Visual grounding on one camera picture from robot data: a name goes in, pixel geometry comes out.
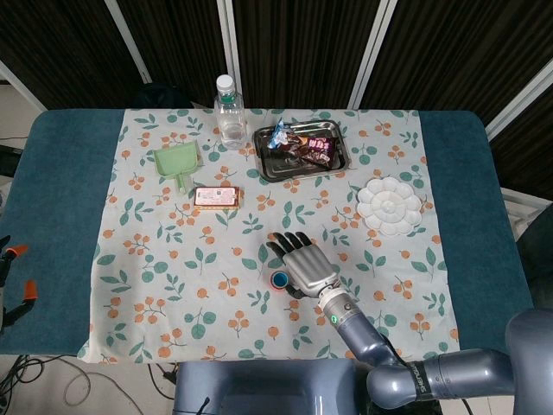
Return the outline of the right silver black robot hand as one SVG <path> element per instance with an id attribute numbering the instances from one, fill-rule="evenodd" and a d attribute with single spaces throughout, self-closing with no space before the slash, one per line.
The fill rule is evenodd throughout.
<path id="1" fill-rule="evenodd" d="M 271 233 L 266 245 L 283 262 L 289 275 L 285 290 L 294 299 L 319 298 L 340 283 L 323 251 L 303 232 Z"/>

